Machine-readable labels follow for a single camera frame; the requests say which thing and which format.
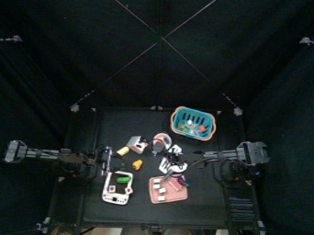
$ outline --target black curtain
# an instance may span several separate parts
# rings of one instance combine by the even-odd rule
[[[77,101],[229,109],[228,97],[245,111],[248,140],[269,146],[264,220],[310,233],[312,48],[298,42],[312,35],[312,8],[311,0],[2,1],[0,38],[22,42],[0,41],[0,154],[10,140],[60,149]],[[46,196],[22,191],[45,173],[49,181],[40,167],[1,169],[1,229],[37,222],[26,205]],[[32,205],[44,218],[46,204]],[[14,223],[17,211],[29,220]]]
[[[265,228],[314,231],[314,47],[304,45],[245,109],[247,138],[268,145],[260,184]]]
[[[6,39],[12,30],[1,30]],[[0,154],[21,140],[30,148],[58,150],[69,106],[18,43],[0,44]],[[0,165],[0,233],[32,229],[46,217],[52,199],[52,166],[44,162]]]

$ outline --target toy phone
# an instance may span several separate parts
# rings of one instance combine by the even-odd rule
[[[128,177],[127,182],[117,183],[119,177]],[[124,205],[128,201],[128,196],[132,193],[132,173],[114,172],[108,173],[102,186],[101,198],[105,202],[116,205]]]

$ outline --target teal basket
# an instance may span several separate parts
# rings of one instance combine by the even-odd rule
[[[207,141],[216,132],[216,121],[209,113],[179,106],[172,112],[171,128],[179,135]]]

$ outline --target toy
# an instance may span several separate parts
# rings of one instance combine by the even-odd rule
[[[119,185],[113,185],[113,180],[112,180],[112,176],[114,176],[114,174],[117,175],[124,175],[125,177],[123,178],[129,178],[129,181],[127,182],[127,187],[124,188],[124,193],[121,194],[119,191]],[[101,194],[101,198],[105,202],[108,203],[113,203],[116,205],[124,205],[128,201],[128,196],[132,193],[132,173],[125,173],[125,172],[108,172],[106,174],[106,179],[105,179],[105,183],[102,186],[102,194]]]
[[[184,129],[185,129],[184,123],[179,123],[179,124],[177,124],[177,129],[181,130],[181,131],[184,131]]]
[[[179,184],[177,180],[175,178],[171,178],[169,185],[175,189],[175,191],[180,191],[183,186]]]
[[[119,183],[119,184],[127,184],[128,182],[129,182],[129,180],[131,180],[131,177],[117,177],[117,179],[116,179],[116,182]]]
[[[132,168],[135,171],[139,171],[141,169],[141,160],[137,160],[132,163]]]
[[[156,136],[153,137],[153,144],[156,144],[157,141],[160,141],[164,144],[165,150],[172,145],[172,139],[171,139],[169,135],[164,132],[156,134]]]
[[[128,148],[128,147],[124,147],[124,148],[121,148],[116,153],[123,156],[123,155],[125,155],[128,152],[129,152],[129,148]]]
[[[181,185],[177,186],[181,187],[179,191],[176,191],[172,188],[168,182],[164,182],[163,176],[149,178],[148,189],[149,189],[151,202],[153,204],[159,204],[159,203],[169,203],[173,201],[185,200],[187,188]]]
[[[199,131],[200,131],[200,132],[204,132],[204,131],[205,131],[204,125],[200,125],[200,126],[199,126]]]
[[[132,136],[128,140],[127,147],[129,147],[135,152],[141,154],[147,143],[143,141],[141,136]]]

